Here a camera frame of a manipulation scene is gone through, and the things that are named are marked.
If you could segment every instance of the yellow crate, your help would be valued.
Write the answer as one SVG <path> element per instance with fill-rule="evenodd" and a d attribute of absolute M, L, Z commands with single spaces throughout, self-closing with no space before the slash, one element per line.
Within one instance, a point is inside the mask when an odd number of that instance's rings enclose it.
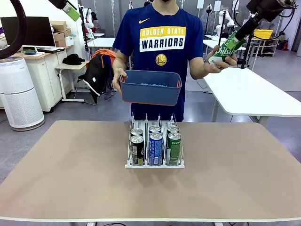
<path fill-rule="evenodd" d="M 254 35 L 261 39 L 269 39 L 273 30 L 255 30 Z"/>

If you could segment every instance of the green can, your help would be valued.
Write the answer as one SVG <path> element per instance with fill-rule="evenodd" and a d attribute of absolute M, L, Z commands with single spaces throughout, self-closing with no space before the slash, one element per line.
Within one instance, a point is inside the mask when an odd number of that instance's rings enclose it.
<path fill-rule="evenodd" d="M 172 132 L 168 134 L 167 138 L 167 164 L 169 165 L 177 165 L 179 154 L 180 154 L 180 147 L 181 147 L 181 135 L 176 132 Z"/>
<path fill-rule="evenodd" d="M 209 58 L 209 64 L 217 66 L 215 64 L 216 61 L 226 62 L 226 57 L 232 56 L 246 42 L 245 39 L 242 39 L 241 41 L 237 40 L 235 38 L 236 33 L 237 31 L 234 31 L 234 33 L 225 41 L 225 43 L 222 44 L 220 49 Z"/>
<path fill-rule="evenodd" d="M 169 126 L 166 130 L 166 147 L 168 147 L 168 135 L 170 133 L 179 133 L 180 129 L 177 126 Z"/>

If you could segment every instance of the soda can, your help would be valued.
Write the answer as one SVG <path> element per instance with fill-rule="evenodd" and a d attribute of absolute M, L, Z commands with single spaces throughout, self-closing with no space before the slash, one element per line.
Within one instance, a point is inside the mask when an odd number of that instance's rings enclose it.
<path fill-rule="evenodd" d="M 157 132 L 151 133 L 149 139 L 150 165 L 155 165 L 155 166 L 161 165 L 162 145 L 163 145 L 162 133 L 157 133 Z"/>
<path fill-rule="evenodd" d="M 134 128 L 134 129 L 131 130 L 131 137 L 137 136 L 137 135 L 143 136 L 142 129 Z"/>
<path fill-rule="evenodd" d="M 177 126 L 169 126 L 166 131 L 166 147 L 168 147 L 168 134 L 170 133 L 178 133 L 180 132 L 179 127 Z"/>
<path fill-rule="evenodd" d="M 144 139 L 136 135 L 131 137 L 131 155 L 134 165 L 143 165 L 144 162 Z"/>
<path fill-rule="evenodd" d="M 215 64 L 216 61 L 223 61 L 226 62 L 226 57 L 232 56 L 245 42 L 245 39 L 241 41 L 235 38 L 237 31 L 234 31 L 233 34 L 222 44 L 216 53 L 209 58 L 209 64 Z"/>
<path fill-rule="evenodd" d="M 149 134 L 151 133 L 160 133 L 161 127 L 160 126 L 150 126 L 149 128 Z"/>
<path fill-rule="evenodd" d="M 168 134 L 168 147 L 167 147 L 167 164 L 177 165 L 180 147 L 181 147 L 181 135 L 179 133 L 170 133 Z"/>

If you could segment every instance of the can dispenser rack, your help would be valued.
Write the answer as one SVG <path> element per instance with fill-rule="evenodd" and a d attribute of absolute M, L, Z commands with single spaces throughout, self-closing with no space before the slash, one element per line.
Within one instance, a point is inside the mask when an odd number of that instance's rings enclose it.
<path fill-rule="evenodd" d="M 161 127 L 161 132 L 163 135 L 163 145 L 162 145 L 162 161 L 160 165 L 150 165 L 150 157 L 149 157 L 149 127 L 150 126 L 160 126 Z M 147 119 L 147 116 L 145 120 L 135 120 L 134 116 L 132 115 L 131 119 L 131 127 L 129 131 L 129 142 L 128 142 L 128 157 L 127 157 L 127 164 L 126 168 L 185 168 L 184 165 L 184 153 L 183 153 L 183 145 L 181 142 L 180 145 L 180 154 L 179 154 L 179 159 L 178 159 L 178 164 L 177 165 L 169 165 L 168 164 L 168 159 L 166 155 L 166 133 L 167 133 L 167 128 L 171 125 L 177 126 L 177 123 L 175 121 L 174 115 L 171 117 L 170 121 L 162 121 L 160 119 L 160 116 L 158 117 L 157 121 L 149 121 Z M 144 162 L 142 165 L 134 165 L 132 161 L 132 151 L 131 151 L 131 130 L 132 129 L 142 129 L 143 131 L 143 139 L 144 139 Z"/>

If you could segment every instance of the cardboard box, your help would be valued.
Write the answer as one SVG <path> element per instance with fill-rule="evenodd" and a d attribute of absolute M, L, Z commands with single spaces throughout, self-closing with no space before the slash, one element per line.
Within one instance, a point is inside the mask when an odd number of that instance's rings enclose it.
<path fill-rule="evenodd" d="M 56 47 L 66 47 L 66 41 L 65 41 L 65 39 L 56 41 L 55 45 L 56 45 Z"/>
<path fill-rule="evenodd" d="M 72 35 L 71 29 L 70 29 L 70 28 L 68 28 L 68 29 L 65 30 L 65 31 L 59 31 L 59 32 L 64 33 L 65 38 L 67 38 L 68 36 L 71 36 L 71 35 Z"/>
<path fill-rule="evenodd" d="M 59 32 L 54 33 L 53 38 L 55 39 L 55 41 L 65 40 L 64 33 L 59 33 Z"/>
<path fill-rule="evenodd" d="M 58 31 L 65 31 L 68 29 L 66 21 L 50 21 L 50 24 Z"/>

